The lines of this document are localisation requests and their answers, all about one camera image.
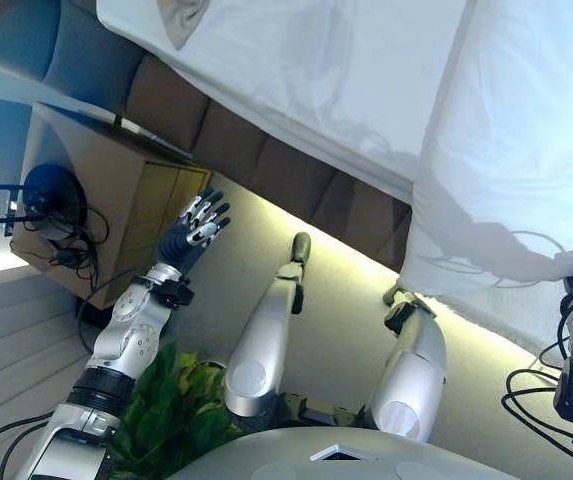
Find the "wire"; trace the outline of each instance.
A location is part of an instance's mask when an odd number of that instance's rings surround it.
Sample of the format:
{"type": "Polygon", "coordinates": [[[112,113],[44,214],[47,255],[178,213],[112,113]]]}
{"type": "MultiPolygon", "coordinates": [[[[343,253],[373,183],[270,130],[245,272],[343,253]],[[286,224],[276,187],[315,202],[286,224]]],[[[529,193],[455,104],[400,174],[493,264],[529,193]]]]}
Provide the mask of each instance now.
{"type": "Polygon", "coordinates": [[[124,275],[127,275],[129,273],[132,273],[132,272],[134,272],[136,270],[140,270],[140,269],[141,269],[141,267],[129,268],[128,270],[124,270],[123,272],[120,272],[117,275],[114,275],[112,278],[106,280],[104,283],[102,283],[98,287],[91,290],[90,294],[84,299],[82,304],[79,306],[79,310],[77,310],[77,318],[76,318],[76,320],[77,320],[77,335],[79,336],[79,340],[82,342],[82,345],[84,346],[86,351],[88,353],[90,353],[91,355],[93,354],[93,349],[90,348],[90,346],[86,342],[86,339],[84,338],[84,334],[82,332],[82,314],[84,313],[84,309],[86,308],[86,305],[88,305],[88,302],[90,301],[90,299],[93,298],[95,296],[95,294],[97,292],[99,292],[102,288],[108,286],[109,284],[111,284],[112,282],[117,280],[118,278],[121,278],[124,275]]]}
{"type": "Polygon", "coordinates": [[[101,245],[102,243],[106,242],[106,240],[108,240],[108,237],[110,236],[110,226],[108,224],[108,219],[104,216],[104,214],[102,212],[100,212],[98,209],[96,209],[92,205],[84,205],[84,207],[87,210],[93,212],[95,215],[97,215],[99,218],[101,218],[102,221],[104,222],[104,227],[105,227],[104,237],[101,240],[94,240],[93,239],[93,242],[95,242],[95,245],[101,245]]]}
{"type": "Polygon", "coordinates": [[[42,420],[46,420],[47,418],[50,418],[50,416],[52,414],[53,414],[53,412],[50,411],[48,413],[45,413],[43,415],[39,415],[37,417],[25,418],[23,420],[17,420],[16,422],[9,423],[7,425],[4,425],[3,427],[0,427],[0,434],[4,433],[7,430],[10,430],[11,428],[21,427],[22,425],[26,425],[28,423],[34,423],[34,422],[40,422],[42,420]]]}
{"type": "Polygon", "coordinates": [[[559,321],[559,324],[557,324],[557,347],[559,348],[559,353],[561,353],[562,358],[564,360],[568,358],[568,354],[566,353],[566,348],[564,347],[564,338],[563,338],[564,326],[566,325],[566,321],[568,320],[568,317],[572,312],[573,312],[573,303],[565,308],[565,311],[562,314],[562,318],[559,321]]]}
{"type": "Polygon", "coordinates": [[[554,392],[555,389],[552,387],[542,387],[542,388],[530,388],[527,390],[518,390],[516,392],[513,392],[512,394],[506,394],[502,397],[501,399],[501,403],[502,406],[504,407],[504,409],[510,413],[513,417],[515,417],[517,420],[519,420],[521,423],[523,423],[526,427],[528,427],[530,430],[532,430],[533,432],[535,432],[537,435],[539,435],[540,437],[542,437],[544,440],[546,440],[547,442],[549,442],[551,445],[559,448],[562,452],[564,452],[565,454],[567,454],[568,456],[573,458],[573,451],[571,449],[569,449],[568,447],[562,445],[561,443],[559,443],[557,440],[555,440],[553,437],[551,437],[550,435],[548,435],[547,433],[543,432],[542,430],[540,430],[539,428],[535,427],[534,425],[532,425],[531,423],[528,422],[528,420],[526,420],[524,417],[522,417],[521,415],[519,415],[515,410],[513,410],[509,405],[508,405],[508,400],[512,399],[513,402],[515,401],[514,397],[517,396],[521,396],[521,395],[527,395],[527,394],[532,394],[532,393],[541,393],[541,392],[554,392]]]}
{"type": "Polygon", "coordinates": [[[6,465],[8,464],[8,460],[10,459],[13,450],[15,450],[15,447],[19,444],[19,442],[21,442],[24,439],[24,437],[26,437],[30,433],[34,432],[35,430],[39,430],[40,428],[44,428],[46,425],[48,425],[48,422],[38,423],[37,425],[33,425],[32,427],[24,430],[17,436],[15,440],[13,440],[13,443],[11,443],[10,446],[8,447],[8,450],[6,450],[4,458],[2,458],[2,463],[0,465],[0,480],[4,480],[4,472],[6,471],[6,465]]]}
{"type": "Polygon", "coordinates": [[[528,427],[531,431],[535,432],[537,435],[542,437],[544,440],[546,440],[547,442],[549,442],[553,446],[559,448],[562,452],[573,457],[573,451],[572,450],[570,450],[568,447],[564,446],[563,444],[561,444],[560,442],[555,440],[553,437],[551,437],[550,435],[548,435],[547,433],[545,433],[541,429],[537,428],[533,423],[528,421],[530,419],[535,424],[540,425],[540,426],[542,426],[542,427],[544,427],[550,431],[553,431],[553,432],[558,433],[560,435],[563,435],[565,437],[568,437],[573,442],[573,434],[572,433],[567,432],[561,428],[555,427],[554,425],[546,423],[543,420],[535,417],[535,415],[530,413],[528,410],[526,410],[526,408],[524,408],[524,406],[521,403],[519,403],[519,401],[517,400],[517,397],[529,395],[529,394],[534,394],[534,393],[554,392],[556,390],[556,388],[554,388],[554,387],[539,387],[539,388],[528,388],[528,389],[513,391],[513,388],[512,388],[513,379],[518,375],[527,374],[527,373],[538,375],[540,377],[548,378],[548,379],[554,380],[554,381],[559,380],[554,375],[551,375],[551,374],[546,373],[546,372],[540,372],[539,370],[532,370],[532,369],[528,369],[528,368],[522,368],[522,369],[515,370],[515,371],[511,372],[508,375],[508,377],[506,378],[506,390],[508,391],[508,393],[506,393],[501,398],[502,407],[504,407],[504,409],[508,413],[510,413],[513,417],[515,417],[522,424],[524,424],[526,427],[528,427]],[[519,409],[519,411],[523,414],[523,416],[520,415],[516,410],[513,410],[513,408],[508,404],[509,400],[512,400],[512,402],[519,409]]]}
{"type": "MultiPolygon", "coordinates": [[[[567,341],[570,338],[570,335],[567,337],[564,337],[562,339],[562,341],[567,341]]],[[[541,363],[542,365],[544,365],[545,367],[548,368],[552,368],[554,370],[559,370],[560,372],[562,371],[562,367],[559,367],[557,365],[553,365],[552,363],[548,363],[547,361],[544,360],[544,355],[546,355],[548,352],[550,352],[552,349],[557,347],[557,342],[553,342],[551,343],[549,346],[547,346],[544,350],[542,350],[541,352],[539,352],[539,355],[537,355],[537,360],[539,360],[539,363],[541,363]]]]}
{"type": "MultiPolygon", "coordinates": [[[[559,379],[557,377],[555,377],[554,375],[551,375],[549,373],[546,372],[540,372],[539,370],[532,370],[529,368],[523,368],[523,369],[519,369],[519,370],[515,370],[514,372],[511,372],[511,374],[508,376],[508,378],[506,378],[506,390],[508,391],[508,395],[510,397],[513,396],[513,389],[512,389],[512,380],[513,378],[515,378],[517,375],[522,375],[522,374],[533,374],[533,375],[539,375],[540,377],[545,377],[548,378],[550,380],[553,380],[555,382],[558,382],[559,379]]],[[[565,437],[570,438],[571,440],[573,440],[573,433],[567,432],[566,430],[562,430],[561,428],[555,427],[554,425],[551,425],[549,423],[544,422],[543,420],[540,420],[539,418],[535,417],[533,414],[531,414],[530,412],[528,412],[528,410],[526,410],[521,403],[519,403],[517,401],[516,398],[512,398],[513,403],[515,403],[515,406],[517,408],[519,408],[519,410],[526,415],[529,419],[531,419],[533,422],[537,423],[538,425],[547,428],[548,430],[551,430],[553,432],[559,433],[560,435],[563,435],[565,437]]]]}

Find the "black cable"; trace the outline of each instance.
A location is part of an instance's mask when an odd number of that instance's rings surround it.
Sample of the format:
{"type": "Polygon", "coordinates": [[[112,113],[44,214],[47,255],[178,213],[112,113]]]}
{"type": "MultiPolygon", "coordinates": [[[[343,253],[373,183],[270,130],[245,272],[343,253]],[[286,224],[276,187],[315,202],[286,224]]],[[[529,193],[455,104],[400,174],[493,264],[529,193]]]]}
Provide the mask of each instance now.
{"type": "Polygon", "coordinates": [[[568,305],[570,305],[570,302],[573,301],[573,294],[572,293],[567,293],[564,298],[562,298],[561,302],[559,302],[559,314],[563,315],[564,313],[566,313],[566,309],[568,308],[568,305]]]}
{"type": "Polygon", "coordinates": [[[99,282],[99,255],[97,253],[97,245],[89,232],[81,227],[76,229],[76,239],[83,242],[86,246],[86,257],[85,260],[87,264],[84,265],[83,262],[75,269],[75,274],[78,278],[85,279],[89,281],[90,290],[93,291],[99,282]],[[84,277],[80,274],[80,270],[88,269],[88,277],[84,277]]]}
{"type": "Polygon", "coordinates": [[[38,423],[37,425],[33,425],[32,427],[27,428],[22,433],[17,435],[17,438],[13,440],[13,443],[11,443],[10,446],[8,447],[8,450],[6,450],[4,458],[2,458],[2,463],[0,465],[0,480],[4,480],[4,472],[6,471],[6,465],[8,464],[8,460],[10,459],[13,450],[15,450],[15,447],[19,444],[19,442],[21,442],[24,439],[24,437],[26,437],[28,434],[34,432],[35,430],[39,430],[40,428],[44,428],[46,425],[48,425],[48,422],[38,423]]]}
{"type": "Polygon", "coordinates": [[[87,210],[90,210],[91,212],[93,212],[95,215],[97,215],[99,218],[101,218],[102,221],[104,222],[104,227],[105,227],[104,237],[101,240],[93,239],[93,242],[95,242],[95,245],[101,245],[102,243],[106,242],[106,240],[108,240],[108,237],[110,236],[110,226],[108,224],[108,219],[106,218],[106,216],[102,212],[100,212],[98,209],[96,209],[92,205],[85,205],[85,208],[87,210]]]}
{"type": "Polygon", "coordinates": [[[559,443],[557,440],[555,440],[553,437],[551,437],[550,435],[548,435],[547,433],[543,432],[542,430],[540,430],[539,428],[535,427],[533,424],[529,423],[528,420],[526,420],[524,417],[522,417],[521,415],[519,415],[515,410],[513,410],[509,405],[508,405],[508,400],[513,400],[513,402],[515,401],[515,397],[518,396],[522,396],[522,395],[528,395],[528,394],[533,394],[533,393],[542,393],[542,392],[554,392],[556,389],[552,388],[552,387],[541,387],[541,388],[529,388],[526,390],[518,390],[516,392],[513,392],[512,394],[506,394],[501,398],[501,403],[502,406],[504,407],[504,409],[510,413],[513,417],[515,417],[517,420],[519,420],[521,423],[523,423],[526,427],[528,427],[530,430],[532,430],[533,432],[535,432],[537,435],[539,435],[540,437],[542,437],[544,440],[546,440],[547,442],[549,442],[551,445],[559,448],[562,452],[564,452],[565,454],[569,455],[570,457],[573,458],[573,451],[570,450],[568,447],[562,445],[561,443],[559,443]]]}
{"type": "Polygon", "coordinates": [[[111,284],[112,282],[117,280],[118,278],[121,278],[124,275],[132,273],[132,272],[139,270],[139,269],[141,269],[141,267],[129,268],[128,270],[124,270],[123,272],[120,272],[117,275],[114,275],[112,278],[109,278],[104,283],[102,283],[98,287],[91,290],[90,294],[84,299],[82,304],[79,306],[79,310],[77,310],[77,335],[79,336],[79,339],[82,342],[82,345],[84,346],[86,351],[88,353],[90,353],[91,355],[93,354],[93,349],[90,348],[90,346],[86,342],[86,339],[84,338],[84,335],[82,332],[82,314],[84,313],[84,309],[86,308],[86,305],[88,305],[88,302],[90,301],[90,299],[93,298],[95,296],[95,294],[97,292],[99,292],[102,288],[108,286],[109,284],[111,284]]]}
{"type": "MultiPolygon", "coordinates": [[[[562,339],[562,341],[567,341],[570,338],[570,335],[567,337],[564,337],[562,339]]],[[[547,346],[544,350],[542,350],[541,352],[539,352],[539,355],[537,355],[537,360],[539,360],[539,363],[541,363],[542,365],[544,365],[545,367],[548,368],[552,368],[554,370],[559,370],[561,372],[562,367],[559,367],[557,365],[553,365],[552,363],[548,363],[544,360],[544,355],[546,355],[548,352],[550,352],[552,349],[557,347],[557,342],[553,342],[551,343],[549,346],[547,346]]]]}
{"type": "Polygon", "coordinates": [[[23,420],[17,420],[16,422],[9,423],[7,425],[4,425],[3,427],[0,427],[0,434],[4,433],[7,430],[10,430],[11,428],[21,427],[22,425],[26,425],[28,423],[35,423],[35,422],[40,422],[42,420],[46,420],[47,418],[50,418],[52,414],[53,412],[51,411],[43,415],[39,415],[37,417],[25,418],[23,420]]]}
{"type": "Polygon", "coordinates": [[[540,372],[539,370],[532,370],[529,368],[522,368],[519,370],[515,370],[513,372],[510,373],[510,375],[508,375],[508,377],[506,378],[506,390],[508,391],[508,396],[509,399],[511,399],[513,401],[513,403],[515,404],[515,406],[530,420],[532,420],[533,422],[537,423],[538,425],[551,430],[555,433],[558,433],[560,435],[563,435],[565,437],[570,438],[573,441],[573,433],[567,432],[566,430],[563,430],[561,428],[555,427],[554,425],[551,425],[549,423],[544,422],[543,420],[540,420],[539,418],[537,418],[536,416],[534,416],[533,414],[531,414],[528,410],[526,410],[526,408],[524,408],[524,406],[519,403],[519,401],[517,400],[516,396],[513,396],[513,387],[512,387],[512,381],[513,379],[518,376],[518,375],[523,375],[523,374],[532,374],[532,375],[539,375],[540,377],[544,377],[544,378],[548,378],[550,380],[553,380],[555,382],[558,382],[559,379],[557,377],[555,377],[554,375],[551,375],[549,373],[546,372],[540,372]]]}
{"type": "Polygon", "coordinates": [[[564,348],[564,326],[566,325],[566,321],[568,317],[573,312],[573,303],[568,305],[565,309],[565,312],[562,314],[562,318],[557,324],[557,347],[559,348],[559,353],[561,353],[562,358],[566,360],[568,358],[568,354],[566,353],[566,348],[564,348]]]}

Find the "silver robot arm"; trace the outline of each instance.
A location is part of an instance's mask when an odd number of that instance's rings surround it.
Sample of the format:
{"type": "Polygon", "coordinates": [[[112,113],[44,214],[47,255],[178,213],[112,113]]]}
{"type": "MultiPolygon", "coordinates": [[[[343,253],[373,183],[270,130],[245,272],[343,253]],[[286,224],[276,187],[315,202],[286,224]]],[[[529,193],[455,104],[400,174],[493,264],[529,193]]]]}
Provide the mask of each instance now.
{"type": "Polygon", "coordinates": [[[300,313],[310,236],[298,233],[291,260],[275,275],[237,343],[226,371],[225,401],[240,417],[259,417],[275,404],[284,372],[291,313],[300,313]]]}
{"type": "Polygon", "coordinates": [[[135,381],[154,360],[162,328],[192,292],[184,276],[229,219],[228,204],[207,189],[196,196],[160,239],[159,261],[120,296],[97,337],[84,372],[50,418],[16,480],[104,478],[106,444],[120,426],[135,381]]]}
{"type": "Polygon", "coordinates": [[[426,442],[446,382],[446,345],[435,315],[415,295],[399,291],[385,319],[398,339],[367,410],[381,431],[426,442]]]}

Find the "leaf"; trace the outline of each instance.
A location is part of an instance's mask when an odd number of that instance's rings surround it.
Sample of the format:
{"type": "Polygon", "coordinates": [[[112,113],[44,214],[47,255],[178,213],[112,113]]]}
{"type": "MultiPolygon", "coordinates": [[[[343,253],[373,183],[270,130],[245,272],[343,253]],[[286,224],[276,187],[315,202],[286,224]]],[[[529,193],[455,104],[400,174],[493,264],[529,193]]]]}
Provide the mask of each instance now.
{"type": "Polygon", "coordinates": [[[177,362],[180,368],[179,388],[182,392],[182,395],[185,395],[192,383],[190,377],[197,367],[197,354],[181,353],[178,356],[177,362]]]}
{"type": "Polygon", "coordinates": [[[174,342],[169,343],[157,354],[155,358],[161,365],[164,375],[170,375],[175,370],[175,359],[177,357],[177,347],[174,342]]]}
{"type": "Polygon", "coordinates": [[[126,430],[134,434],[136,426],[145,411],[146,406],[144,399],[140,395],[131,397],[131,402],[122,415],[121,430],[126,430]]]}
{"type": "Polygon", "coordinates": [[[192,368],[197,365],[196,353],[180,353],[177,356],[177,365],[180,369],[192,368]]]}
{"type": "Polygon", "coordinates": [[[146,395],[148,393],[150,384],[158,376],[158,368],[157,368],[158,365],[159,363],[157,362],[157,360],[154,360],[153,363],[151,363],[146,368],[146,370],[144,370],[144,373],[142,373],[142,375],[139,377],[139,380],[137,380],[135,388],[133,388],[133,393],[132,393],[133,395],[141,396],[141,395],[146,395]]]}
{"type": "MultiPolygon", "coordinates": [[[[115,471],[162,480],[238,438],[223,401],[225,371],[164,347],[137,382],[110,448],[115,471]]],[[[130,480],[124,477],[119,480],[130,480]]]]}
{"type": "Polygon", "coordinates": [[[221,404],[215,402],[205,403],[199,408],[199,410],[197,410],[195,415],[201,415],[202,413],[207,412],[208,410],[212,410],[213,408],[221,408],[221,404]]]}

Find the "bed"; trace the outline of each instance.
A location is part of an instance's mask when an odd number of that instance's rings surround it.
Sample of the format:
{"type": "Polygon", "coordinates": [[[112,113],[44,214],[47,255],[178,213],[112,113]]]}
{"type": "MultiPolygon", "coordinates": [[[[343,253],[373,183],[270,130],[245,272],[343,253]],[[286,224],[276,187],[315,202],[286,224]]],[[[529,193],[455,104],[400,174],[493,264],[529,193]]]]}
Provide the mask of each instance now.
{"type": "Polygon", "coordinates": [[[155,0],[97,13],[236,114],[411,203],[405,287],[531,350],[548,341],[573,274],[573,5],[217,0],[180,49],[155,0]]]}
{"type": "Polygon", "coordinates": [[[464,7],[213,1],[179,50],[155,0],[100,0],[97,14],[262,130],[409,203],[464,7]]]}

